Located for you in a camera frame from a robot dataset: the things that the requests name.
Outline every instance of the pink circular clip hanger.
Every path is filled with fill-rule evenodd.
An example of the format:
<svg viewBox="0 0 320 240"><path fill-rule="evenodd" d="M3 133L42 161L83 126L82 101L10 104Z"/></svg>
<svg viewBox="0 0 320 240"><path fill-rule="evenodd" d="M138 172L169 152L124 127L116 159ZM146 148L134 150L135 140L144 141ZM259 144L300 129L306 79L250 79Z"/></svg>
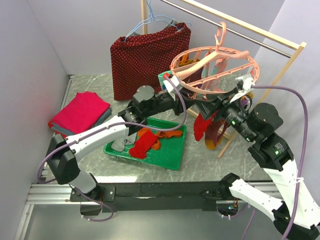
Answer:
<svg viewBox="0 0 320 240"><path fill-rule="evenodd" d="M186 50L184 52L181 52L179 55L177 55L171 62L170 70L172 74L177 76L181 80L181 84L184 88L194 92L194 95L192 98L195 98L197 93L203 94L203 95L226 93L225 91L200 89L198 88L198 86L203 85L205 83L210 83L211 81L218 80L223 76L227 76L235 72L242 71L246 68L252 67L252 70L250 71L250 73L254 82L258 80L258 77L260 75L259 66L257 62L251 56L249 56L248 51L238 51L236 49L222 47L226 37L227 26L224 22L220 22L220 24L222 25L222 29L218 27L217 33L214 36L215 43L216 43L215 46L204 46L204 47L197 47L197 48ZM183 56L185 56L186 54L189 54L190 56L191 53L196 52L196 56L198 57L202 51L205 51L209 54L206 54L206 56L198 62L179 67L179 61ZM184 79L189 77L191 74L193 74L200 68L209 64L210 62L218 59L227 59L227 58L246 59L248 63L238 66L236 68L212 75L212 76L205 77L203 79L193 81L193 82L189 82L189 83L184 82Z"/></svg>

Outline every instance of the green tray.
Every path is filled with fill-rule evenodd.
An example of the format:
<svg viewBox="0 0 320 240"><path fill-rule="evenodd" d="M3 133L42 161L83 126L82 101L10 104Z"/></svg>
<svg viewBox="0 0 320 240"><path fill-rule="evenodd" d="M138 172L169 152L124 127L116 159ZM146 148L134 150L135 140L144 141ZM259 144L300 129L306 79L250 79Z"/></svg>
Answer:
<svg viewBox="0 0 320 240"><path fill-rule="evenodd" d="M169 129L178 125L178 123L175 123L175 122L159 120L152 117L148 117L147 121L148 121L148 126L160 128L160 129ZM113 143L112 141L107 145L105 145L103 151L105 154L117 156L122 159L135 160L144 164L150 164L150 165L159 166L159 167L163 167L171 170L178 170L180 167L182 153L184 149L187 126L182 125L179 128L179 130L183 132L181 137L171 137L168 139L166 138L160 139L161 148L159 150L149 149L146 152L145 159L132 157L128 153L129 149L134 146L133 144L125 145L125 149L122 152L119 152L111 148L111 145Z"/></svg>

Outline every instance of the white wall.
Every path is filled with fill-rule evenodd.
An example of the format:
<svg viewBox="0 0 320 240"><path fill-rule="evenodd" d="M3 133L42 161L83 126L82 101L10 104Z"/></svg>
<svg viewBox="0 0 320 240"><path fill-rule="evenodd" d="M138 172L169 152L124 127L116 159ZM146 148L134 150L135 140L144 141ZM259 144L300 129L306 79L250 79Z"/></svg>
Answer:
<svg viewBox="0 0 320 240"><path fill-rule="evenodd" d="M67 74L26 0L0 1L0 239L13 239Z"/></svg>
<svg viewBox="0 0 320 240"><path fill-rule="evenodd" d="M110 46L141 21L140 0L28 0L28 2L68 74L111 73ZM216 22L221 21L212 14L180 0L172 2ZM199 0L199 2L268 30L284 0ZM160 0L153 0L151 3L156 15L164 14L179 21L192 22L191 48L215 45L214 34L217 32L215 26ZM149 32L154 33L163 26L164 24L159 22L149 24ZM263 37L231 23L228 27L263 41ZM249 50L253 57L259 49L258 45L231 33L227 35L224 45L242 51Z"/></svg>
<svg viewBox="0 0 320 240"><path fill-rule="evenodd" d="M320 101L320 5L317 0L304 1L286 0L276 17L270 32L292 40L295 43L306 42L307 46L292 64L278 85L293 88L300 92L309 111L308 141L305 164L302 176L311 194L320 204L320 135L319 135L319 101ZM287 59L260 48L256 54L261 77L259 85L270 84L284 66ZM255 90L258 97L263 90ZM304 115L299 99L292 93L272 90L266 102L274 104L284 120L283 126L277 131L289 143L296 159L300 159L304 127Z"/></svg>

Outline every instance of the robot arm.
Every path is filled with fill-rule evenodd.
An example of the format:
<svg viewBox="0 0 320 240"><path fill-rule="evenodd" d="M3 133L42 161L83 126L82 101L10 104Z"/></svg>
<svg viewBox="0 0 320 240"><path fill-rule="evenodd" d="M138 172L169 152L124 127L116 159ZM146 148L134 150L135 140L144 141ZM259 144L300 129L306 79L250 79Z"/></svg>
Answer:
<svg viewBox="0 0 320 240"><path fill-rule="evenodd" d="M280 233L284 233L292 214L297 181L297 165L287 142L275 133L283 124L276 108L268 103L258 104L251 112L244 111L238 98L248 92L242 81L232 91L219 95L209 95L207 100L184 97L186 108L196 105L205 120L216 113L214 121L226 120L248 142L254 142L248 151L261 168L272 178L283 200L270 197L254 189L234 174L220 181L221 195L242 199L264 214L273 222ZM51 140L48 153L58 147L76 141L54 154L47 162L59 184L71 184L88 197L95 199L100 187L94 176L81 171L78 162L91 151L118 138L124 138L141 129L136 125L117 125L129 122L147 125L147 117L173 109L176 115L183 112L182 103L173 97L172 91L155 94L150 86L142 86L133 96L126 109L109 121L86 132L64 139L60 134ZM306 185L300 184L297 214L288 239L314 240L319 235L315 227L320 223L320 208L313 200Z"/></svg>
<svg viewBox="0 0 320 240"><path fill-rule="evenodd" d="M186 108L193 104L193 100L187 97L184 102ZM58 151L47 161L58 184L71 184L88 197L95 199L99 194L99 184L93 175L79 168L79 161L91 151L115 139L136 133L142 128L129 124L119 124L109 128L111 124L127 122L147 125L147 117L167 110L173 110L176 115L182 113L180 100L173 99L168 92L155 94L152 87L142 86L132 97L127 108L107 122L77 135L68 136L66 139L60 134L55 135L51 140L47 155L62 145L76 142Z"/></svg>

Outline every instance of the laundry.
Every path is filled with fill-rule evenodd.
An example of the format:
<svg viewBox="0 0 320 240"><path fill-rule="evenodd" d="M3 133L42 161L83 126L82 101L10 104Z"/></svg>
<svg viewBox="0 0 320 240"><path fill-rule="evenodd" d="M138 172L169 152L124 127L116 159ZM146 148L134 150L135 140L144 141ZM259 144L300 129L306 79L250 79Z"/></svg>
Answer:
<svg viewBox="0 0 320 240"><path fill-rule="evenodd" d="M134 143L134 147L129 149L129 154L137 159L144 159L147 157L147 151L158 140L158 137L151 131L146 131L139 139Z"/></svg>
<svg viewBox="0 0 320 240"><path fill-rule="evenodd" d="M98 121L95 122L95 124L92 126L92 128L94 128L94 127L96 127L96 126L98 126L98 125L103 124L104 121L107 120L110 115L111 115L111 108L109 108L107 111L105 111L104 114L102 114L102 116L98 119ZM68 129L63 128L63 127L59 126L58 124L56 124L56 123L54 123L54 122L52 122L50 125L52 125L52 126L51 126L51 129L52 129L55 133L57 133L57 134L62 134L62 136L63 136L64 138L66 138L67 136L75 135L74 132L72 132L72 131L70 131L70 130L68 130Z"/></svg>
<svg viewBox="0 0 320 240"><path fill-rule="evenodd" d="M214 69L212 70L212 74L211 75L214 76L216 74L223 73L227 68L228 62L229 62L229 58L228 57L217 59L216 62L215 62ZM204 69L203 69L203 72L202 72L202 78L203 79L208 77L209 65L210 64L207 63L204 66ZM218 88L219 80L220 80L220 77L218 77L217 79L211 80L211 81L207 81L201 86L201 89L204 89L204 90L207 90L207 91L220 91L220 92L222 92L222 90Z"/></svg>
<svg viewBox="0 0 320 240"><path fill-rule="evenodd" d="M144 127L142 129L140 129L137 133L138 137L141 138L146 132L151 132L151 129L150 128L147 128L147 127ZM157 139L157 141L151 146L151 148L153 150L159 150L161 148L161 144L160 144L160 141L159 139Z"/></svg>
<svg viewBox="0 0 320 240"><path fill-rule="evenodd" d="M103 101L95 92L78 92L48 125L64 136L80 134L102 124L110 114L110 104Z"/></svg>
<svg viewBox="0 0 320 240"><path fill-rule="evenodd" d="M240 100L240 105L245 109L245 106L248 106L249 101L246 98ZM220 134L218 130L223 126L223 129ZM225 134L229 123L225 120L212 121L205 130L204 143L206 147L210 150L216 149L216 147L222 142L223 135Z"/></svg>
<svg viewBox="0 0 320 240"><path fill-rule="evenodd" d="M204 120L201 113L199 113L199 115L196 117L193 124L193 133L194 138L197 142L199 142L204 136L204 133L206 132L207 127L212 122L212 118L214 117L214 115L215 113L208 120Z"/></svg>
<svg viewBox="0 0 320 240"><path fill-rule="evenodd" d="M184 132L180 131L180 130L173 130L173 131L158 131L155 135L159 138L159 139L169 139L172 137L176 137L179 138L182 136Z"/></svg>
<svg viewBox="0 0 320 240"><path fill-rule="evenodd" d="M184 66L188 66L190 64L199 62L199 55L200 55L200 51L194 56L193 59L189 59L189 54L186 54L185 56L183 56L178 66L184 67ZM189 77L187 77L183 81L188 84L188 83L193 83L194 81L199 80L201 78L202 71L203 71L203 67L195 71L193 74L191 74Z"/></svg>
<svg viewBox="0 0 320 240"><path fill-rule="evenodd" d="M113 141L111 148L117 152L122 152L125 150L125 145L132 145L136 142L137 133L126 136L125 138L118 138Z"/></svg>
<svg viewBox="0 0 320 240"><path fill-rule="evenodd" d="M149 7L149 18L145 23L138 24L110 47L116 101L130 100L143 85L151 86L156 93L160 92L158 75L170 69L172 59L177 54L189 49L191 30L184 22L177 23L172 18L167 22L155 17ZM152 21L164 21L167 26L156 33L136 33L139 27Z"/></svg>

